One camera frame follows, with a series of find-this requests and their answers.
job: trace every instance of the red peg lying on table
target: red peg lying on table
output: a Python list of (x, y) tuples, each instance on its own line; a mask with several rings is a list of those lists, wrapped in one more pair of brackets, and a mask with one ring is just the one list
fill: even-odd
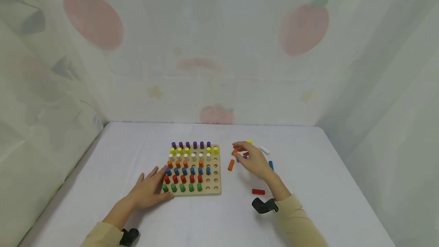
[(264, 190), (259, 190), (259, 189), (252, 189), (252, 194), (254, 194), (254, 195), (265, 195), (265, 191)]

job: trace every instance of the hand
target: hand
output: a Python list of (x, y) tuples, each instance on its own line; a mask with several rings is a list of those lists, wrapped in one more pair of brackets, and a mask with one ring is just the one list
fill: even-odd
[(273, 173), (267, 160), (258, 148), (246, 141), (235, 142), (232, 145), (233, 148), (237, 149), (239, 152), (246, 151), (244, 155), (248, 156), (247, 159), (243, 158), (239, 153), (236, 153), (233, 156), (236, 157), (236, 160), (249, 172), (263, 180), (266, 180), (269, 175)]
[(167, 166), (164, 166), (157, 172), (159, 167), (156, 166), (145, 178), (144, 173), (141, 173), (137, 183), (125, 199), (129, 200), (135, 209), (150, 207), (161, 201), (171, 199), (173, 197), (171, 192), (159, 193), (166, 168)]

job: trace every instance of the sleeve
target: sleeve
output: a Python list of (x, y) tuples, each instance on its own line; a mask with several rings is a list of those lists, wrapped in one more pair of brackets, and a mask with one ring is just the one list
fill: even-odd
[(276, 201), (275, 219), (294, 247), (329, 247), (325, 238), (303, 210), (295, 194)]
[(122, 236), (123, 232), (115, 226), (98, 222), (80, 247), (118, 247)]

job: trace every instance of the curtain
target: curtain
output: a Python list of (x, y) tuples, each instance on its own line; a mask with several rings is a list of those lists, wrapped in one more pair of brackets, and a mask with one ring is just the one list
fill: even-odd
[(437, 246), (438, 2), (0, 0), (0, 157), (57, 177), (8, 244), (110, 120), (321, 126), (397, 246)]
[(439, 246), (438, 20), (395, 0), (318, 122), (397, 247)]
[(0, 0), (0, 245), (16, 246), (104, 117), (36, 0)]

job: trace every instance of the white tablecloth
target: white tablecloth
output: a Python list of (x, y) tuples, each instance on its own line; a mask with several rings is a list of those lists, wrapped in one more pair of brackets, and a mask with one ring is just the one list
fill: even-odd
[(20, 247), (77, 247), (97, 221), (135, 184), (141, 172), (163, 166), (171, 142), (210, 141), (221, 151), (222, 194), (176, 197), (135, 212), (137, 246), (286, 246), (274, 214), (251, 206), (263, 181), (235, 163), (231, 143), (253, 140), (334, 247), (394, 247), (323, 130), (302, 126), (109, 123), (52, 199)]

